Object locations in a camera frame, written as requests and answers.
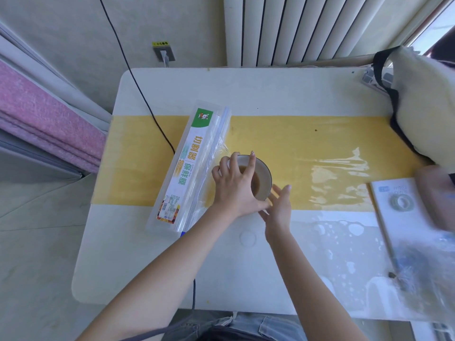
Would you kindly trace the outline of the person's right hand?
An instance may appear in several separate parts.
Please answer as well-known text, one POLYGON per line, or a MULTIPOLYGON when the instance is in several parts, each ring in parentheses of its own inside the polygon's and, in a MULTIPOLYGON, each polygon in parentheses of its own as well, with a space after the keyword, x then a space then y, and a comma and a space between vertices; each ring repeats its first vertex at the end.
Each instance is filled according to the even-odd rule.
POLYGON ((259 212, 259 215, 265 222, 265 237, 271 244, 275 239, 291 234, 291 210, 266 210, 259 212))

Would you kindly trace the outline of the person's left hand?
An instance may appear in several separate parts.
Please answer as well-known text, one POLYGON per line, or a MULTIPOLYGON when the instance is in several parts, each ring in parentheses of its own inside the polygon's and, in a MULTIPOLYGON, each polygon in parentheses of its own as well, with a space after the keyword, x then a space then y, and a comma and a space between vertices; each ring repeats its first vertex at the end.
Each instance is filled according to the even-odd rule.
POLYGON ((253 212, 253 194, 250 188, 251 174, 254 172, 254 151, 242 175, 238 170, 230 170, 230 157, 224 156, 219 162, 221 179, 215 181, 214 210, 223 215, 228 223, 253 212))

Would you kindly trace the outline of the white bowl with dark rim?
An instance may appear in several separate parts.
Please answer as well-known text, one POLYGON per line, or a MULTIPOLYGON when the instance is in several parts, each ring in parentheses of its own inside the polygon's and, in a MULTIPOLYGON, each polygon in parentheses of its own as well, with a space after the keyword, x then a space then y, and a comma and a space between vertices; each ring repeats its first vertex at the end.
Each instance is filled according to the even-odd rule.
MULTIPOLYGON (((240 174, 245 175, 245 171, 250 162, 250 155, 240 154, 237 156, 237 165, 240 174)), ((268 166, 260 159, 255 157, 254 172, 251 174, 250 188, 256 200, 266 201, 272 190, 272 175, 268 166)))

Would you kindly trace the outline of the person's left forearm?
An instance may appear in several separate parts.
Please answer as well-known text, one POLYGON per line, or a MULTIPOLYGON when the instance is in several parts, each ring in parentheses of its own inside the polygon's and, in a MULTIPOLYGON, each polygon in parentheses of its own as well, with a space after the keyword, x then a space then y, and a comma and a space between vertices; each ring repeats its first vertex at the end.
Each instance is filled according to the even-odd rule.
POLYGON ((239 206, 220 202, 209 207, 183 237, 145 267, 103 309, 76 341, 159 339, 216 241, 236 218, 248 213, 239 206))

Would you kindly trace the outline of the person's right forearm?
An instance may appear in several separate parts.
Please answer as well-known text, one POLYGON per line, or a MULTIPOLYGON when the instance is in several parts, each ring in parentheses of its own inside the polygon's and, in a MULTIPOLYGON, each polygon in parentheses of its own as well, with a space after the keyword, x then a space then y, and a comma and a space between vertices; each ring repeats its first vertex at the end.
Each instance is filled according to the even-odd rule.
POLYGON ((308 341, 368 341, 313 269, 289 226, 267 222, 265 236, 308 341))

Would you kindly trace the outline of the clear cling film dispenser box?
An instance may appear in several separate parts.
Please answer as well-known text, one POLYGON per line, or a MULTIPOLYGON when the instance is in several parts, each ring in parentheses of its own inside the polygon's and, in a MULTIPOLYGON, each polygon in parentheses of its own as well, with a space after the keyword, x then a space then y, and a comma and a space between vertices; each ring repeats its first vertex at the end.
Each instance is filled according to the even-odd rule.
POLYGON ((231 115, 228 107, 196 102, 146 224, 152 235, 177 239, 185 234, 196 179, 213 143, 220 137, 225 142, 231 115))

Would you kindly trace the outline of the yellow table runner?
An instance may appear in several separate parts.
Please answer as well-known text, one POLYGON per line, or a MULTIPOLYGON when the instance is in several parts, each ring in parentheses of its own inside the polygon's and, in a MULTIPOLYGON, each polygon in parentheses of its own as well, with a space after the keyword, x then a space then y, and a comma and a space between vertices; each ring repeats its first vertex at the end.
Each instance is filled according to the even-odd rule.
MULTIPOLYGON (((294 210, 374 210, 367 184, 428 165, 386 117, 232 116, 227 150, 253 150, 273 183, 292 185, 294 210)), ((153 206, 173 152, 151 116, 114 116, 92 204, 153 206)))

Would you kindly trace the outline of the clear plastic table cover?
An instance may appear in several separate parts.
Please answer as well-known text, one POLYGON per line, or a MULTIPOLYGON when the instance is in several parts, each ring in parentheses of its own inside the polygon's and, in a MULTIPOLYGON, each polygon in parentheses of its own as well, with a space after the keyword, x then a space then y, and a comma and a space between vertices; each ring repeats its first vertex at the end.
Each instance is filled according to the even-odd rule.
POLYGON ((291 230, 304 254, 354 318, 432 321, 405 301, 368 183, 410 177, 429 163, 402 146, 291 149, 283 158, 291 230))

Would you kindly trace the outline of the clear tape roll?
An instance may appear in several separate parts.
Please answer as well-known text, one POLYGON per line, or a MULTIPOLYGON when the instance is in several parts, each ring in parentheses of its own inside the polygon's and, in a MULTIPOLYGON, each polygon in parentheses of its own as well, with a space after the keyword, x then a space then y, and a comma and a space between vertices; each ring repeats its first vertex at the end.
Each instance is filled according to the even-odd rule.
POLYGON ((414 200, 408 194, 390 195, 389 205, 397 212, 409 212, 415 208, 414 200))

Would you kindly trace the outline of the white notebook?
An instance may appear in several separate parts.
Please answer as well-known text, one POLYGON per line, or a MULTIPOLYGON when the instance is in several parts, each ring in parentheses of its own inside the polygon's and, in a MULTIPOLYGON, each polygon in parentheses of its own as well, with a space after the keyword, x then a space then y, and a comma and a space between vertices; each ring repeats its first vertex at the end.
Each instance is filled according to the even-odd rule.
POLYGON ((418 193, 414 178, 388 179, 369 183, 378 221, 392 260, 392 246, 401 240, 421 239, 436 231, 432 218, 418 193), (389 205, 392 194, 408 194, 415 204, 409 212, 397 212, 389 205))

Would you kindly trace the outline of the person's blue jeans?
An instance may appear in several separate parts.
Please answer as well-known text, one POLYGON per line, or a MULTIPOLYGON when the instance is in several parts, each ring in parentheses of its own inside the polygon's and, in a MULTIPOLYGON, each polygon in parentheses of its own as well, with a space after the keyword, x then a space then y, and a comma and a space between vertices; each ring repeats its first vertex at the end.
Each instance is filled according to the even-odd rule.
POLYGON ((162 341, 308 341, 296 316, 196 310, 162 341))

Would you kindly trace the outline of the white radiator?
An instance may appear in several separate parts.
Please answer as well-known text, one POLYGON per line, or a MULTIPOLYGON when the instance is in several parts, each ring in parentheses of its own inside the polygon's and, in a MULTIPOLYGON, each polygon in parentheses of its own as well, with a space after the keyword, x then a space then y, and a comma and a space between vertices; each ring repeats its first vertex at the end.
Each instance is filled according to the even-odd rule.
POLYGON ((223 0, 227 66, 348 57, 385 0, 223 0))

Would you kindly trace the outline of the clear plastic bag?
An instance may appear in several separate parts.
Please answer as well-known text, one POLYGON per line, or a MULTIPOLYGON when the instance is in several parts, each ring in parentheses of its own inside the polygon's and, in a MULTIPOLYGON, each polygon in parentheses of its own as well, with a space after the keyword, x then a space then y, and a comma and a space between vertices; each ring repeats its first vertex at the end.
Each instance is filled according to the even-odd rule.
POLYGON ((455 233, 401 240, 392 246, 392 263, 407 304, 432 321, 455 324, 455 233))

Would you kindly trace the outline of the pink fabric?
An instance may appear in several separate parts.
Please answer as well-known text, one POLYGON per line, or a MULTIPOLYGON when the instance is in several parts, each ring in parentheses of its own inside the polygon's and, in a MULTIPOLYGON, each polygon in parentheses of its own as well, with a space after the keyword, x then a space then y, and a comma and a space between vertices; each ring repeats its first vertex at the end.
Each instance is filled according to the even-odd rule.
POLYGON ((99 172, 106 134, 4 62, 0 130, 82 171, 99 172))

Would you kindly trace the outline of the window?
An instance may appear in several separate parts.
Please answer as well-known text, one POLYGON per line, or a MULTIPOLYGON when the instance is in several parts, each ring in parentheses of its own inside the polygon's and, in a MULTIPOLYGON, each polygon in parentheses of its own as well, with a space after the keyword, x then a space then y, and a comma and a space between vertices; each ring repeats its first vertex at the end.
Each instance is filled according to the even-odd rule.
POLYGON ((430 56, 434 45, 455 27, 455 0, 444 0, 413 32, 404 46, 430 56))

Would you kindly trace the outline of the grey wall socket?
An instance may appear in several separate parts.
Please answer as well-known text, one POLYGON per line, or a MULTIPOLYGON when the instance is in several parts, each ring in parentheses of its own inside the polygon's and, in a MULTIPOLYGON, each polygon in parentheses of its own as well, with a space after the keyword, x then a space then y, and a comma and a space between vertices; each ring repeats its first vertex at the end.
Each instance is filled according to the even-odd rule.
POLYGON ((169 57, 169 62, 174 62, 176 60, 174 52, 173 52, 173 50, 171 48, 171 45, 169 44, 168 41, 152 42, 152 48, 153 48, 153 51, 155 52, 159 62, 163 62, 162 61, 162 56, 160 54, 161 50, 166 50, 167 51, 167 54, 168 54, 168 57, 169 57))

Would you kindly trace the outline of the grey furniture frame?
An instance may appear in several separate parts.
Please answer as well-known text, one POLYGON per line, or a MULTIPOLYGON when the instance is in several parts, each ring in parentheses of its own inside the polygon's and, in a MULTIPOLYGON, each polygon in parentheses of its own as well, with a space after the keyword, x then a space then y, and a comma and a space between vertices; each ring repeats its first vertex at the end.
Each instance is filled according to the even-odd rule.
MULTIPOLYGON (((0 20, 0 62, 14 68, 83 119, 109 131, 112 115, 85 96, 0 20)), ((0 179, 40 182, 91 174, 0 130, 0 179)))

